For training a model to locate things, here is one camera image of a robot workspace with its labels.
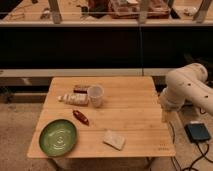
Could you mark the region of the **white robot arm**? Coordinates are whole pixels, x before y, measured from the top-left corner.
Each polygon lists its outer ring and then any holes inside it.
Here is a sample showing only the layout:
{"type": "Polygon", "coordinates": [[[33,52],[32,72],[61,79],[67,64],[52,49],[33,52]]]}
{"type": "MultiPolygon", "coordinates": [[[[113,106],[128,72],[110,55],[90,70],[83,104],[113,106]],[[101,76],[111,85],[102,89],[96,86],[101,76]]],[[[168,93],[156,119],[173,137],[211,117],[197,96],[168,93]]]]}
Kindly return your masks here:
{"type": "Polygon", "coordinates": [[[163,121],[181,109],[186,100],[213,116],[213,89],[205,84],[207,69],[200,63],[188,64],[169,71],[165,76],[166,87],[159,96],[163,121]]]}

